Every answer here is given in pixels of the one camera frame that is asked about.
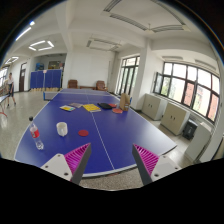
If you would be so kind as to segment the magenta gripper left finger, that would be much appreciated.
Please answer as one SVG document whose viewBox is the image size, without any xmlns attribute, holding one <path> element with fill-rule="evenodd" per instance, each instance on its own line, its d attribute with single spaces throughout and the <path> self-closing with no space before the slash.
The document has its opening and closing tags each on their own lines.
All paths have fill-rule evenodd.
<svg viewBox="0 0 224 224">
<path fill-rule="evenodd" d="M 56 154 L 42 169 L 78 185 L 91 155 L 91 144 L 82 145 L 67 154 Z"/>
</svg>

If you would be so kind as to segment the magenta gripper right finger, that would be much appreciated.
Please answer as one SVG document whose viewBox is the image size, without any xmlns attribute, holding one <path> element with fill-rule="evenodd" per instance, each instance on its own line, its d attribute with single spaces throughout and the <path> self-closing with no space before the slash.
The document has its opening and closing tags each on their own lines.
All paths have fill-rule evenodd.
<svg viewBox="0 0 224 224">
<path fill-rule="evenodd" d="M 143 185 L 148 185 L 180 170 L 180 167 L 166 155 L 158 156 L 137 144 L 132 146 L 132 154 Z"/>
</svg>

